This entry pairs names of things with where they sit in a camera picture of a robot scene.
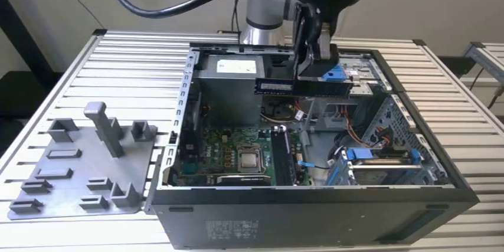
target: gray plastic holder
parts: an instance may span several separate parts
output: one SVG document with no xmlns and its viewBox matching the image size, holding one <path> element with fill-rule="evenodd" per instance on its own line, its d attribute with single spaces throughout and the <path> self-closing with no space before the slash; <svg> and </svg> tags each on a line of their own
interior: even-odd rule
<svg viewBox="0 0 504 252">
<path fill-rule="evenodd" d="M 85 108 L 95 127 L 54 119 L 47 130 L 53 139 L 10 203 L 9 219 L 139 210 L 157 128 L 146 121 L 121 127 L 105 108 L 101 102 Z"/>
</svg>

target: white wall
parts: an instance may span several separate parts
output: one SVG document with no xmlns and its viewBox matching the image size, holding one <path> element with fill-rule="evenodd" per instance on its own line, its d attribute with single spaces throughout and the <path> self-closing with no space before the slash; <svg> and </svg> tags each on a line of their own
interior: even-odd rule
<svg viewBox="0 0 504 252">
<path fill-rule="evenodd" d="M 49 64 L 62 71 L 98 25 L 75 0 L 9 0 Z M 166 19 L 145 19 L 130 14 L 117 0 L 81 0 L 105 28 L 114 30 L 215 32 L 227 30 L 233 0 L 209 5 Z M 130 0 L 145 9 L 163 8 L 185 0 Z M 239 2 L 243 26 L 245 0 Z"/>
<path fill-rule="evenodd" d="M 504 42 L 504 0 L 361 0 L 343 37 L 422 39 L 434 53 L 461 55 L 470 41 Z"/>
</svg>

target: expansion slot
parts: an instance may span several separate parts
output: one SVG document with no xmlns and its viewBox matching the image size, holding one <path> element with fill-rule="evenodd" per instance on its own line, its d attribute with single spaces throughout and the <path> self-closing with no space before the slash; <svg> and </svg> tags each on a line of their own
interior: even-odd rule
<svg viewBox="0 0 504 252">
<path fill-rule="evenodd" d="M 277 186 L 291 186 L 295 182 L 295 171 L 290 153 L 285 126 L 274 126 L 270 131 L 270 147 Z"/>
</svg>

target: blue latch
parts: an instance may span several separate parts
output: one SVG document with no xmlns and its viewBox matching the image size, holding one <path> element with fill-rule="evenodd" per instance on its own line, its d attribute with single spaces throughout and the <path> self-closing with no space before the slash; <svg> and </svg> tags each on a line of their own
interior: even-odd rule
<svg viewBox="0 0 504 252">
<path fill-rule="evenodd" d="M 410 164 L 411 165 L 419 165 L 421 156 L 419 152 L 415 149 L 409 150 L 409 157 L 410 157 Z"/>
<path fill-rule="evenodd" d="M 346 80 L 346 74 L 345 70 L 341 68 L 341 66 L 335 65 L 333 69 L 329 70 L 322 75 L 322 80 L 326 82 L 342 82 Z"/>
<path fill-rule="evenodd" d="M 374 157 L 367 148 L 350 148 L 346 150 L 346 158 L 351 161 L 353 159 L 373 159 Z"/>
</svg>

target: blue connector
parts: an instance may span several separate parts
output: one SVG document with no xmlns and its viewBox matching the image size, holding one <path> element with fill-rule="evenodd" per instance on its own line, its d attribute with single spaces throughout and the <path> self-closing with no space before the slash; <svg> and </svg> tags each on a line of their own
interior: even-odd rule
<svg viewBox="0 0 504 252">
<path fill-rule="evenodd" d="M 314 164 L 310 163 L 310 162 L 297 161 L 297 164 L 302 165 L 302 166 L 305 166 L 307 168 L 313 168 L 314 167 Z"/>
</svg>

